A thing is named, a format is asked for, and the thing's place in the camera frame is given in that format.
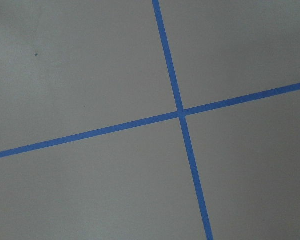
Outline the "blue tape strip lengthwise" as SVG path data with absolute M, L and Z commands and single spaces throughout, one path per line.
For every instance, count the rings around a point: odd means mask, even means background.
M 177 79 L 177 75 L 176 75 L 176 71 L 175 71 L 175 67 L 174 67 L 174 62 L 173 62 L 173 58 L 172 58 L 172 54 L 171 54 L 171 49 L 170 49 L 170 45 L 169 45 L 166 28 L 165 28 L 165 23 L 164 23 L 164 19 L 163 19 L 160 2 L 158 0 L 153 0 L 152 5 L 153 5 L 153 10 L 154 10 L 157 27 L 158 27 L 158 32 L 159 32 L 159 36 L 160 36 L 160 40 L 161 40 L 161 44 L 162 44 L 164 58 L 165 58 L 166 66 L 167 66 L 167 71 L 168 71 L 168 75 L 169 75 L 169 79 L 170 79 L 170 83 L 171 83 L 171 88 L 172 88 L 172 92 L 173 92 L 173 96 L 174 96 L 177 115 L 178 115 L 181 131 L 182 131 L 182 136 L 183 136 L 183 141 L 184 141 L 184 145 L 185 145 L 185 149 L 186 149 L 186 153 L 187 153 L 189 167 L 190 167 L 190 171 L 191 171 L 191 175 L 192 175 L 192 179 L 193 179 L 193 184 L 194 184 L 195 193 L 196 193 L 196 197 L 197 197 L 197 201 L 198 201 L 200 215 L 201 215 L 201 219 L 202 219 L 202 223 L 203 223 L 203 227 L 204 227 L 205 237 L 207 240 L 213 240 L 214 239 L 213 231 L 212 231 L 212 227 L 211 227 L 211 223 L 210 223 L 210 219 L 209 219 L 209 214 L 208 214 L 208 210 L 207 210 L 207 206 L 206 206 L 204 191 L 202 188 L 201 179 L 200 179 L 200 175 L 199 175 L 199 171 L 198 171 L 198 167 L 197 167 L 196 156 L 195 156 L 195 152 L 194 152 L 193 145 L 192 145 L 190 131 L 189 131 L 186 115 L 185 115 L 185 109 L 184 109 L 182 96 L 181 96 L 181 92 L 180 92 L 180 88 L 179 88 L 179 84 L 178 84 L 178 79 Z

